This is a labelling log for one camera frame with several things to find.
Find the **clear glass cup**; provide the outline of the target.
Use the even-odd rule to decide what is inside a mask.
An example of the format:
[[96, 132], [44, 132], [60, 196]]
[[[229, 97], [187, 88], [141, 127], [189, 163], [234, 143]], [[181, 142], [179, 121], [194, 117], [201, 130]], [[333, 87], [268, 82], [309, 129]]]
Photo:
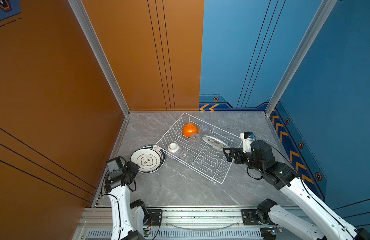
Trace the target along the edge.
[[202, 124], [199, 127], [198, 134], [200, 136], [208, 135], [209, 133], [209, 126], [207, 124]]
[[180, 160], [182, 160], [183, 162], [185, 162], [187, 164], [191, 164], [192, 163], [192, 155], [186, 149], [185, 150], [181, 150], [181, 152], [179, 153], [178, 157], [179, 157]]
[[197, 148], [200, 146], [200, 142], [201, 142], [201, 137], [199, 134], [192, 134], [190, 137], [189, 137], [189, 146], [191, 148]]

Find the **right circuit board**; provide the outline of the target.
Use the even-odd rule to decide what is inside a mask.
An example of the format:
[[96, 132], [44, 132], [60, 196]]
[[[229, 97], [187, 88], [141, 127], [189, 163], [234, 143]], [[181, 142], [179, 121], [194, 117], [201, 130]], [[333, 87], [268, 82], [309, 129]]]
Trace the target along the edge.
[[269, 228], [269, 229], [265, 229], [265, 228], [261, 228], [260, 229], [260, 232], [261, 232], [261, 236], [264, 240], [276, 240], [276, 237], [279, 233], [282, 233], [283, 230], [281, 228]]

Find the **aluminium front rail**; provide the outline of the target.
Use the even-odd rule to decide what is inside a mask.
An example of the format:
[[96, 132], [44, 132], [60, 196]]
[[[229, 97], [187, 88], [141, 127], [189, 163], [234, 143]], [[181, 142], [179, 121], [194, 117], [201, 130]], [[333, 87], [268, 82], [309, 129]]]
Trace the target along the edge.
[[[263, 240], [260, 229], [281, 228], [276, 240], [303, 240], [282, 226], [245, 226], [242, 209], [249, 207], [157, 207], [162, 209], [160, 226], [144, 227], [152, 231], [147, 240]], [[312, 223], [299, 208], [286, 207], [287, 212]], [[74, 240], [111, 240], [112, 210], [110, 208], [87, 208], [84, 210]]]

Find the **white wire dish rack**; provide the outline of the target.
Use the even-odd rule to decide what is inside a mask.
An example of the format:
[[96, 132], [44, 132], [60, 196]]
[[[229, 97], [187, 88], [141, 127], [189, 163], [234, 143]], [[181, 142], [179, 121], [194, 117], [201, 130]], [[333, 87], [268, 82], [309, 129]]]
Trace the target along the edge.
[[[168, 157], [174, 158], [212, 182], [223, 184], [232, 163], [227, 161], [223, 151], [214, 149], [202, 138], [199, 147], [191, 148], [189, 146], [189, 138], [182, 134], [184, 125], [188, 123], [195, 124], [198, 129], [200, 125], [207, 124], [209, 126], [208, 136], [222, 140], [230, 148], [242, 147], [241, 138], [191, 114], [183, 113], [157, 142], [157, 145], [164, 150]], [[189, 151], [192, 155], [192, 163], [187, 164], [180, 160], [179, 157], [169, 153], [167, 147], [170, 143], [177, 143], [181, 147], [181, 150], [186, 149]]]

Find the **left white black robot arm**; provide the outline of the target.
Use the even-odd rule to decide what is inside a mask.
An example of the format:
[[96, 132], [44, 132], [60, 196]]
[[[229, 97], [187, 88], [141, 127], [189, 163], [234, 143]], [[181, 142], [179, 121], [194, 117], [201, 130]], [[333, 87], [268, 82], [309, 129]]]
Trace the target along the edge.
[[104, 196], [109, 197], [112, 208], [112, 240], [144, 240], [144, 218], [148, 215], [142, 200], [130, 201], [137, 188], [135, 177], [139, 166], [118, 156], [107, 161], [109, 174], [105, 180]]

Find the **small white bowl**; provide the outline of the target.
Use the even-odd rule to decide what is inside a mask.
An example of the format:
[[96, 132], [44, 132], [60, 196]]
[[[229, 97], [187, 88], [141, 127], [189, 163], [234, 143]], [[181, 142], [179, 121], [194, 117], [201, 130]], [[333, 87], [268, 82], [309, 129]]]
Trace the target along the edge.
[[167, 151], [171, 154], [175, 154], [180, 150], [180, 146], [177, 143], [170, 143], [167, 147]]

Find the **white plate red pattern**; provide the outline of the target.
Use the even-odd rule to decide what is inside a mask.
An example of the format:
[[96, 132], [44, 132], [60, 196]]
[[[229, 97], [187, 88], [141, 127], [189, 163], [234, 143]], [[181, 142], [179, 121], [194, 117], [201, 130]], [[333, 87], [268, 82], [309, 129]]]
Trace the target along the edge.
[[202, 136], [202, 139], [207, 144], [209, 144], [210, 146], [212, 146], [214, 149], [218, 151], [222, 151], [225, 148], [230, 148], [230, 146], [227, 143], [213, 136], [204, 135]]

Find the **clear glass cup back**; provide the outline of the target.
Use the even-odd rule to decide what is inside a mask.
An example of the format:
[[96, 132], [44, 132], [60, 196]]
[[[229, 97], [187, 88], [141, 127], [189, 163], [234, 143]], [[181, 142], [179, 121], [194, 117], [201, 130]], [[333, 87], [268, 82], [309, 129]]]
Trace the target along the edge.
[[207, 124], [202, 124], [199, 127], [198, 134], [200, 136], [208, 135], [209, 133], [209, 126]]

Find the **white plate flower outline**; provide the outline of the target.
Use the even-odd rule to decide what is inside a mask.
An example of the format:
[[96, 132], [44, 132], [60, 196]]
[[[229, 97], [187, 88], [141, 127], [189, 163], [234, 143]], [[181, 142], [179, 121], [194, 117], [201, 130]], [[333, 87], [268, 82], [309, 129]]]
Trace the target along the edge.
[[157, 168], [161, 162], [160, 155], [150, 149], [139, 149], [133, 152], [130, 161], [139, 167], [139, 172], [149, 174], [149, 171]]

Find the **left green circuit board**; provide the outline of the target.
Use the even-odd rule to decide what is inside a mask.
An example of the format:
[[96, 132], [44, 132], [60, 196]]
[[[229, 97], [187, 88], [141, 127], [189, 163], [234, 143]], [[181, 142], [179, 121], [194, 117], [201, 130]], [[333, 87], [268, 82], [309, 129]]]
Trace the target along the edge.
[[148, 229], [144, 230], [144, 237], [145, 238], [148, 238], [151, 234], [152, 234], [151, 230], [148, 230]]

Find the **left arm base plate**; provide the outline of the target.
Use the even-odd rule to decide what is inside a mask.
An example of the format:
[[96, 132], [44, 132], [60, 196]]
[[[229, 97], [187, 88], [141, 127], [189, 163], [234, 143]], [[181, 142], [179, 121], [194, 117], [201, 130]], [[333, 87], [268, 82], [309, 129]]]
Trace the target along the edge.
[[162, 209], [148, 209], [148, 214], [145, 215], [143, 220], [143, 226], [160, 226], [163, 219]]

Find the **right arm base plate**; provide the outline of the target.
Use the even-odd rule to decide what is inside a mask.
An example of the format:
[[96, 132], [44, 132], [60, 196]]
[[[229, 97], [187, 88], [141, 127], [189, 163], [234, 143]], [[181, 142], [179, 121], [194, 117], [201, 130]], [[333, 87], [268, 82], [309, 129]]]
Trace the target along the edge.
[[264, 210], [257, 210], [257, 209], [242, 209], [241, 210], [241, 217], [243, 224], [245, 226], [275, 226], [274, 223], [270, 219], [269, 212]]

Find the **orange bowl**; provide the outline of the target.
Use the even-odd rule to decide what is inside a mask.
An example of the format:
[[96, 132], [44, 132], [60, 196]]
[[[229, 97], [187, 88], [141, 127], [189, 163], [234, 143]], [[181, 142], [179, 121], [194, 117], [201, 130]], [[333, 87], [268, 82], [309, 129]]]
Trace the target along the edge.
[[197, 133], [198, 133], [198, 128], [193, 123], [188, 123], [188, 124], [184, 125], [183, 130], [182, 130], [183, 136], [185, 136], [187, 138], [190, 138], [190, 136], [192, 134], [197, 134]]

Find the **green rimmed white plate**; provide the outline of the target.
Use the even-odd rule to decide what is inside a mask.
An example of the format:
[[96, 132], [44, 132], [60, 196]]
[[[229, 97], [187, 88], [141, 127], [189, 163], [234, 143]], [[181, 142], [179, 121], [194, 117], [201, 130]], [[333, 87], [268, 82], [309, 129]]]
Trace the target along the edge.
[[149, 171], [149, 173], [154, 173], [154, 172], [158, 171], [165, 163], [166, 154], [165, 154], [164, 150], [161, 147], [157, 146], [157, 145], [147, 145], [147, 146], [142, 147], [142, 149], [154, 150], [160, 155], [161, 162], [160, 162], [159, 166], [157, 168], [155, 168], [154, 170]]

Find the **clear glass cup middle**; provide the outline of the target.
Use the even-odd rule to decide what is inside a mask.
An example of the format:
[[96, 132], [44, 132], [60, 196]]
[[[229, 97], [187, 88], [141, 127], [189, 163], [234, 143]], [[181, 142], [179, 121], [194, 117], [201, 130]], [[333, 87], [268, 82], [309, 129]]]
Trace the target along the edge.
[[189, 146], [191, 148], [197, 148], [200, 146], [200, 142], [201, 142], [201, 137], [199, 134], [192, 134], [190, 137], [189, 137]]

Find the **clear glass cup front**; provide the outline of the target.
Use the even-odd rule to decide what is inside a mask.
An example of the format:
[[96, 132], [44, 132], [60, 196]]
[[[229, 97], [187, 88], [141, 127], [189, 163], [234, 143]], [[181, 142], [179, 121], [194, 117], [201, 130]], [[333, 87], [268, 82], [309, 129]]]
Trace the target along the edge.
[[179, 157], [180, 160], [182, 160], [183, 162], [185, 162], [187, 164], [191, 164], [192, 163], [192, 155], [186, 149], [185, 150], [181, 150], [181, 152], [179, 153], [178, 157]]

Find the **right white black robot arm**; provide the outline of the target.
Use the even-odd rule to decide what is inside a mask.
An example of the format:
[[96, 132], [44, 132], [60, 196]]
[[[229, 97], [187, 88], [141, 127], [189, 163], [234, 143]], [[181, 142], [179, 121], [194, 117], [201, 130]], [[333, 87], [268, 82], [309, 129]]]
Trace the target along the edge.
[[263, 225], [285, 227], [304, 240], [370, 240], [370, 233], [348, 223], [310, 190], [287, 164], [276, 161], [272, 146], [254, 141], [246, 148], [224, 148], [228, 162], [245, 164], [261, 174], [261, 179], [288, 196], [312, 223], [287, 212], [275, 201], [266, 199], [257, 206], [256, 218]]

